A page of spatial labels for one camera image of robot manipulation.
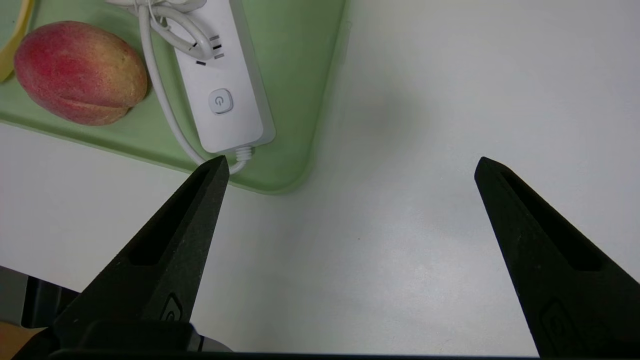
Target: yellow object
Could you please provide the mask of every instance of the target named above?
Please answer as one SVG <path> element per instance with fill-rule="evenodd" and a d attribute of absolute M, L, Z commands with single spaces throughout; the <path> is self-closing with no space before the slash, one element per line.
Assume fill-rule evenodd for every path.
<path fill-rule="evenodd" d="M 0 50 L 0 83 L 6 80 L 13 71 L 13 55 L 20 46 L 20 42 L 27 32 L 27 24 L 33 10 L 33 0 L 22 0 L 20 13 L 15 22 L 15 29 L 9 41 L 2 50 Z"/>

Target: power button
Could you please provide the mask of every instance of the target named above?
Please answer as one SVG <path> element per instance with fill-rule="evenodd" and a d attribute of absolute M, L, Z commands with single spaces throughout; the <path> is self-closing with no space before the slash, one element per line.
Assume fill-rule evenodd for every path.
<path fill-rule="evenodd" d="M 234 108 L 234 100 L 227 89 L 217 89 L 209 94 L 209 108 L 215 114 L 224 114 Z"/>

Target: white cable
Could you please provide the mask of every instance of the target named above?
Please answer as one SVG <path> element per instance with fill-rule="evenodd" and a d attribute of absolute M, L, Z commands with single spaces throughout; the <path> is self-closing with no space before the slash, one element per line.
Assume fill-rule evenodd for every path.
<path fill-rule="evenodd" d="M 174 17 L 175 14 L 173 12 L 179 13 L 177 10 L 173 10 L 173 9 L 169 9 L 169 8 L 164 8 L 164 9 L 171 10 L 171 11 L 170 12 L 166 12 L 164 10 L 158 11 L 159 7 L 156 7 L 156 6 L 152 7 L 154 15 L 171 18 L 173 20 L 176 19 Z M 140 37 L 142 39 L 142 50 L 143 50 L 143 52 L 145 54 L 145 61 L 147 63 L 147 69 L 149 71 L 149 77 L 151 78 L 151 83 L 153 84 L 153 86 L 154 86 L 154 88 L 156 90 L 158 101 L 160 102 L 160 107 L 162 108 L 164 116 L 166 117 L 166 120 L 169 123 L 169 127 L 171 128 L 171 132 L 175 136 L 175 139 L 178 141 L 178 143 L 180 144 L 182 149 L 187 153 L 187 155 L 197 165 L 200 165 L 203 162 L 205 162 L 206 160 L 203 157 L 201 157 L 194 150 L 194 148 L 191 146 L 191 144 L 184 137 L 184 133 L 182 133 L 182 130 L 180 129 L 180 126 L 178 125 L 178 122 L 175 120 L 175 115 L 173 114 L 173 110 L 171 109 L 171 104 L 169 103 L 169 99 L 167 98 L 166 92 L 164 90 L 164 85 L 162 84 L 162 78 L 160 77 L 160 71 L 158 70 L 158 66 L 157 66 L 157 63 L 156 63 L 156 57 L 154 56 L 154 48 L 153 48 L 153 44 L 152 44 L 152 41 L 151 41 L 151 30 L 150 29 L 151 29 L 152 23 L 150 21 L 150 13 L 151 12 L 146 11 L 145 9 L 142 9 L 142 10 L 138 11 L 138 24 L 140 25 Z M 161 31 L 164 30 L 164 28 L 160 28 L 160 31 L 158 29 L 156 29 L 156 28 L 154 28 L 154 30 L 158 31 L 158 33 L 161 36 L 163 36 L 163 33 Z M 175 37 L 175 38 L 178 38 L 173 33 L 170 33 L 167 30 L 164 30 L 164 32 L 167 33 L 167 34 L 173 35 L 173 37 Z M 207 45 L 207 46 L 200 46 L 200 47 L 201 48 L 207 48 L 207 49 L 210 49 L 212 51 L 211 46 Z M 229 174 L 233 175 L 236 172 L 242 170 L 244 168 L 244 166 L 246 165 L 246 162 L 251 159 L 251 156 L 252 156 L 252 148 L 249 147 L 249 146 L 241 147 L 241 148 L 236 149 L 237 162 L 233 166 L 229 167 Z"/>

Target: power strip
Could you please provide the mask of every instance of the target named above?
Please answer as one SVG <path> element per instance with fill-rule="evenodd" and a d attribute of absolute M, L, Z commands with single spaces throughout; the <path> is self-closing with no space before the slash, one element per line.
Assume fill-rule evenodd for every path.
<path fill-rule="evenodd" d="M 208 0 L 187 16 L 214 49 L 207 61 L 175 51 L 202 147 L 227 152 L 272 141 L 275 128 L 241 0 Z M 171 32 L 190 38 L 167 21 Z"/>

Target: power cord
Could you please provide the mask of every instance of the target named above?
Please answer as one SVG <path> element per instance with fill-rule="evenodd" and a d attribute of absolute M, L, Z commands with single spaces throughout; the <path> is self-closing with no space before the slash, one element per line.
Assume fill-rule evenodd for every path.
<path fill-rule="evenodd" d="M 164 117 L 166 117 L 167 123 L 169 123 L 169 127 L 171 128 L 171 132 L 184 152 L 186 152 L 196 164 L 202 164 L 206 160 L 201 157 L 187 141 L 175 119 L 175 115 L 171 109 L 171 104 L 169 103 L 169 98 L 166 96 L 164 85 L 162 84 L 162 78 L 160 77 L 160 71 L 158 70 L 156 63 L 153 44 L 151 42 L 151 28 L 153 28 L 154 31 L 156 31 L 169 44 L 193 58 L 198 60 L 208 60 L 212 58 L 213 48 L 211 47 L 209 39 L 204 35 L 202 30 L 200 30 L 200 28 L 198 28 L 198 26 L 189 19 L 189 17 L 182 13 L 202 7 L 206 3 L 206 0 L 106 0 L 106 2 L 117 6 L 124 6 L 129 10 L 129 12 L 138 16 L 142 50 L 145 55 L 147 70 L 149 71 L 151 83 L 156 90 Z M 157 6 L 156 4 L 158 3 L 165 3 L 171 7 Z M 173 34 L 169 31 L 169 27 L 163 27 L 160 22 L 156 20 L 156 17 L 174 20 L 193 37 L 198 45 L 194 46 L 193 43 L 187 42 Z M 237 161 L 233 166 L 229 167 L 229 174 L 233 175 L 242 170 L 247 161 L 251 159 L 252 151 L 253 148 L 250 146 L 236 149 Z"/>

